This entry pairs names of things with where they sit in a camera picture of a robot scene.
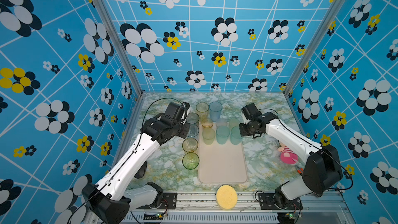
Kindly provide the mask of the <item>tall green-teal glass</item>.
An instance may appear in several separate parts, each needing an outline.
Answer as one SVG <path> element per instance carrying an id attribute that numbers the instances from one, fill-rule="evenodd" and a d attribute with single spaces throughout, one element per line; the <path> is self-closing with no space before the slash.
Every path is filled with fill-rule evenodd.
<path id="1" fill-rule="evenodd" d="M 231 134 L 230 134 L 230 142 L 233 145 L 238 145 L 242 142 L 243 137 L 240 134 L 240 129 L 239 126 L 235 126 L 231 129 Z"/>

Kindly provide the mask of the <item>grey-blue glass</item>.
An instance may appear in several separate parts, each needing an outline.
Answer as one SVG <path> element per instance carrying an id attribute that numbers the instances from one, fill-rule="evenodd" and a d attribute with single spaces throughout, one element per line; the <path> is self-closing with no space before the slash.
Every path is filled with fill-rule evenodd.
<path id="1" fill-rule="evenodd" d="M 199 131 L 200 131 L 200 129 L 199 129 L 199 127 L 197 125 L 191 124 L 190 128 L 189 128 L 189 131 L 188 131 L 188 134 L 187 134 L 187 137 L 188 138 L 195 138 L 195 137 L 198 136 Z"/>

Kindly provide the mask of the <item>small clear glass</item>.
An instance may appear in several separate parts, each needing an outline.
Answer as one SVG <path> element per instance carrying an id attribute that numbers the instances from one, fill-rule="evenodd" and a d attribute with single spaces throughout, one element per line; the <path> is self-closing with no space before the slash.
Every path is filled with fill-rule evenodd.
<path id="1" fill-rule="evenodd" d="M 216 121 L 216 126 L 217 126 L 217 127 L 222 127 L 222 126 L 227 126 L 227 125 L 228 125 L 228 120 L 225 119 L 225 118 L 219 118 L 219 119 Z"/>

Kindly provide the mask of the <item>tall teal glass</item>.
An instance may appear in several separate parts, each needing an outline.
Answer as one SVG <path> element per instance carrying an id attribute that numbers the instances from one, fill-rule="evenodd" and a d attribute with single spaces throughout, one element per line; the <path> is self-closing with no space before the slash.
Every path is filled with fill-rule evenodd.
<path id="1" fill-rule="evenodd" d="M 230 129 L 227 126 L 219 126 L 216 130 L 217 143 L 224 145 L 230 136 Z"/>

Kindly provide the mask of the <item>yellow glass column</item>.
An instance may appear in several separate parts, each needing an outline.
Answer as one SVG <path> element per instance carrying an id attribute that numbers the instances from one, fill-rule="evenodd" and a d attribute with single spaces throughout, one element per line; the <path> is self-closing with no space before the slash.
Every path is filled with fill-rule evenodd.
<path id="1" fill-rule="evenodd" d="M 187 138 L 182 143 L 182 149 L 185 152 L 195 152 L 198 149 L 199 143 L 195 138 Z"/>

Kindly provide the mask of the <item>green glass column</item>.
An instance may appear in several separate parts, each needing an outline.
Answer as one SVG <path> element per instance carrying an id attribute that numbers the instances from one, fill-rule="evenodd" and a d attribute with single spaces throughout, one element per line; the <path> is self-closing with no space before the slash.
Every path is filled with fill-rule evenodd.
<path id="1" fill-rule="evenodd" d="M 182 159 L 182 164 L 187 170 L 194 170 L 199 166 L 200 158 L 194 152 L 188 152 L 184 155 Z"/>

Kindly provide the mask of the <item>tall blue glass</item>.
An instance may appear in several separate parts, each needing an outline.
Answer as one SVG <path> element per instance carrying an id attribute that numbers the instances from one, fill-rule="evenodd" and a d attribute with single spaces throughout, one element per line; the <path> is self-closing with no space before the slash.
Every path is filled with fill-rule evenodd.
<path id="1" fill-rule="evenodd" d="M 213 122 L 216 122 L 218 119 L 221 118 L 221 112 L 222 112 L 223 106 L 220 102 L 211 102 L 209 105 L 209 113 L 210 113 L 210 119 Z"/>

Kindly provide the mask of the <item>small amber glass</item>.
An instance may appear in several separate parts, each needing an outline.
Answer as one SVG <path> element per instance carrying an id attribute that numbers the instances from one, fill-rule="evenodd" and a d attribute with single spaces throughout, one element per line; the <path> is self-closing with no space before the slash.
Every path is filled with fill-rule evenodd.
<path id="1" fill-rule="evenodd" d="M 214 122 L 210 118 L 204 118 L 201 122 L 203 128 L 211 129 L 214 125 Z"/>

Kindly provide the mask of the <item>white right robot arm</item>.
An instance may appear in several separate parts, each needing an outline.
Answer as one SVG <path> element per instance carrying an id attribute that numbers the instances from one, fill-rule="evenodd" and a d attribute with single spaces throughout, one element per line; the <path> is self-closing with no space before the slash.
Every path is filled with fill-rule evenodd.
<path id="1" fill-rule="evenodd" d="M 241 136 L 255 139 L 267 134 L 287 145 L 305 165 L 300 177 L 275 189 L 274 201 L 279 208 L 287 208 L 292 201 L 311 193 L 321 197 L 343 178 L 339 154 L 332 145 L 322 146 L 304 137 L 273 113 L 242 111 L 242 115 L 244 122 L 239 124 Z"/>

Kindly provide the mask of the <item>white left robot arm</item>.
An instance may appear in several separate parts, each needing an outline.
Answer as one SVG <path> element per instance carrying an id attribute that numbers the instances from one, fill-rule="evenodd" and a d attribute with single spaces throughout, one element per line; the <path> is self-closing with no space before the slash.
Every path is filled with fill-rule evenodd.
<path id="1" fill-rule="evenodd" d="M 106 224 L 119 224 L 125 216 L 142 206 L 158 207 L 162 203 L 163 189 L 155 183 L 133 190 L 126 197 L 127 186 L 158 148 L 175 136 L 185 139 L 190 124 L 177 120 L 147 120 L 134 144 L 120 161 L 96 184 L 88 183 L 82 190 L 88 209 Z"/>

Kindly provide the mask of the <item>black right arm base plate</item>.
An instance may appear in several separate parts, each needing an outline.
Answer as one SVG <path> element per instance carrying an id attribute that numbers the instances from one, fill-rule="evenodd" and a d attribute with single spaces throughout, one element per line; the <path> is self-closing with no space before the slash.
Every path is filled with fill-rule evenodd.
<path id="1" fill-rule="evenodd" d="M 262 210 L 276 211 L 298 211 L 303 209 L 300 198 L 295 200 L 286 200 L 282 196 L 275 193 L 257 193 L 255 196 Z"/>

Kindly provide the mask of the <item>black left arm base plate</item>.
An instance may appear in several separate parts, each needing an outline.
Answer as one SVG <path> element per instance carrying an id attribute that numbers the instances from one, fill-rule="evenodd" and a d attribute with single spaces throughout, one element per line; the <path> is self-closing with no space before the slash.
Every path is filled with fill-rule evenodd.
<path id="1" fill-rule="evenodd" d="M 177 196 L 178 194 L 175 192 L 166 192 L 163 194 L 162 200 L 159 202 L 158 206 L 144 205 L 139 207 L 138 209 L 176 209 Z"/>

